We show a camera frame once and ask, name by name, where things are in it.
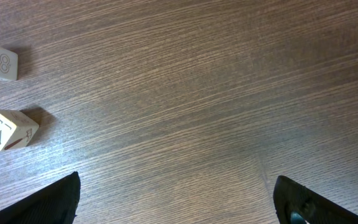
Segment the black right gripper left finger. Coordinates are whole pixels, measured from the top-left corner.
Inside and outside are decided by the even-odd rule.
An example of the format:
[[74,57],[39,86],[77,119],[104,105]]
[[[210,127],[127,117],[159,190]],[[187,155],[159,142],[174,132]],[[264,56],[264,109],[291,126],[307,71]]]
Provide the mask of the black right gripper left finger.
[[0,223],[72,224],[80,201],[81,182],[77,172],[0,211]]

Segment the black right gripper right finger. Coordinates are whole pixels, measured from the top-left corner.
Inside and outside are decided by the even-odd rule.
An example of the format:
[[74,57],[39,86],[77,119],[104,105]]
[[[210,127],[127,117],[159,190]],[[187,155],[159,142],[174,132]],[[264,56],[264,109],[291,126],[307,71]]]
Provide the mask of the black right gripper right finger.
[[277,177],[273,202],[281,224],[358,224],[355,213],[284,175]]

